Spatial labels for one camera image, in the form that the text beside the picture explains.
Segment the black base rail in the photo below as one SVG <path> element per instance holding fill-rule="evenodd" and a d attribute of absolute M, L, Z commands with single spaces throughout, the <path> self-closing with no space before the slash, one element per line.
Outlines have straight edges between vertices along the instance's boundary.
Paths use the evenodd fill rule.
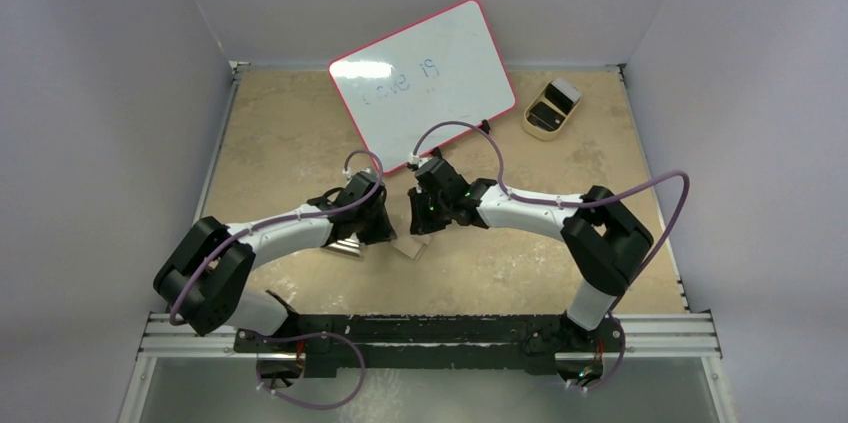
<path fill-rule="evenodd" d="M 581 382 L 604 372 L 623 347 L 611 317 L 585 330 L 560 314 L 300 314 L 271 336 L 240 329 L 234 349 L 259 356 L 289 353 L 308 378 L 342 368 L 521 370 Z"/>

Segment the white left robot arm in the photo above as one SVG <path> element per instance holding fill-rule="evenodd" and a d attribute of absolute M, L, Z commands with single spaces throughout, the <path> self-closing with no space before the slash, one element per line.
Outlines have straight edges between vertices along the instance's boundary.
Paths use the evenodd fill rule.
<path fill-rule="evenodd" d="M 176 322 L 200 336 L 232 326 L 259 333 L 272 351 L 287 351 L 298 338 L 298 325 L 290 319 L 295 312 L 270 292 L 248 289 L 251 272 L 349 237 L 363 244 L 393 240 L 385 199 L 382 179 L 360 171 L 345 186 L 266 220 L 224 224 L 203 217 L 165 261 L 153 288 L 175 311 Z"/>

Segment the stack of grey cards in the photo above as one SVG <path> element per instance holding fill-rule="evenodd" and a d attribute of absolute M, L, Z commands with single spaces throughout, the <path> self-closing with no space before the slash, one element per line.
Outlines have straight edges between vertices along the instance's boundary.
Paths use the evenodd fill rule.
<path fill-rule="evenodd" d="M 552 94 L 548 99 L 557 106 L 572 107 L 578 104 L 582 93 L 564 78 L 557 78 L 550 83 Z"/>

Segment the pink framed whiteboard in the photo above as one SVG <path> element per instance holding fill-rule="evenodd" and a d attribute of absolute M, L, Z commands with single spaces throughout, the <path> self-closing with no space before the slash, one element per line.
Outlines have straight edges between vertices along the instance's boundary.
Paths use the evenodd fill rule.
<path fill-rule="evenodd" d="M 465 0 L 332 61 L 328 73 L 386 172 L 512 110 L 513 85 L 478 0 Z"/>

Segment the black whiteboard stand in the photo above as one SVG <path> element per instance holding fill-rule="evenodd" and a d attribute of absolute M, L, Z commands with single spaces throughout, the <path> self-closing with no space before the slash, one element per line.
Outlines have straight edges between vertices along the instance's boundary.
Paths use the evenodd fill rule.
<path fill-rule="evenodd" d="M 491 134 L 491 126 L 490 126 L 489 121 L 486 120 L 486 119 L 482 120 L 481 123 L 477 126 L 477 128 L 480 129 L 482 131 L 482 133 L 485 134 L 485 135 Z M 432 158 L 443 159 L 444 155 L 443 155 L 443 152 L 442 152 L 442 147 L 441 146 L 433 147 L 431 149 L 431 151 L 429 152 L 429 156 L 432 157 Z"/>

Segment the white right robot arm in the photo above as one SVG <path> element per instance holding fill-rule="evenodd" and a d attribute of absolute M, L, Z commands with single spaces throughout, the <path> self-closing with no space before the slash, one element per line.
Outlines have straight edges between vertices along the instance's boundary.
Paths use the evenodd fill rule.
<path fill-rule="evenodd" d="M 414 235 L 457 224 L 520 230 L 566 246 L 582 281 L 564 313 L 561 335 L 576 350 L 599 339 L 601 321 L 654 245 L 648 229 L 603 186 L 575 195 L 520 194 L 495 179 L 469 182 L 443 158 L 420 165 L 414 178 L 407 192 Z"/>

